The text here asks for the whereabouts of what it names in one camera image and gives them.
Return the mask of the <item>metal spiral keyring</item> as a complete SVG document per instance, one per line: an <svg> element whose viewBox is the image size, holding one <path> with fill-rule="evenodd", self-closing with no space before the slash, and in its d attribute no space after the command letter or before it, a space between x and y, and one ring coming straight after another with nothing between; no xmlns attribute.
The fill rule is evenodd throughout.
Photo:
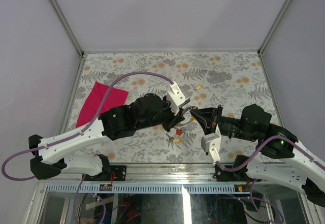
<svg viewBox="0 0 325 224"><path fill-rule="evenodd" d="M186 125L191 123L190 119L191 119L191 117L193 117L192 114L191 114L191 111L193 109L198 109L198 107L197 106L188 106L188 107L183 109L182 116L184 117L184 120L176 125L176 129L182 129Z"/></svg>

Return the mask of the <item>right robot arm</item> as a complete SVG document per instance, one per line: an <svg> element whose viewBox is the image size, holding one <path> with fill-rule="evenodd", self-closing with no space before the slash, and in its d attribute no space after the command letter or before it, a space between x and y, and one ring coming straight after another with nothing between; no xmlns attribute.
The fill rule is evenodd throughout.
<svg viewBox="0 0 325 224"><path fill-rule="evenodd" d="M236 180L253 179L290 188L315 205L324 206L324 161L289 130L271 123L271 114L260 106L246 106L239 119L222 115L222 106L199 109L191 115L202 127L201 147L222 173ZM257 142L251 156L238 155L232 167L221 163L222 137Z"/></svg>

